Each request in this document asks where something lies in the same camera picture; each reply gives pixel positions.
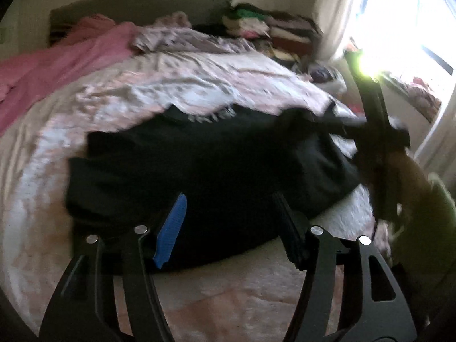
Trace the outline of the person's right hand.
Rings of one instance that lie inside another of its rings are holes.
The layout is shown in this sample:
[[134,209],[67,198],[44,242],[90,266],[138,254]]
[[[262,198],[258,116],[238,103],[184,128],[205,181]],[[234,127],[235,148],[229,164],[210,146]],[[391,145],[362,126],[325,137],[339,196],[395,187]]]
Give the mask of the person's right hand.
[[431,191],[431,185],[420,166],[405,151],[388,154],[386,164],[394,197],[400,206],[395,224],[408,226],[413,220],[414,211]]

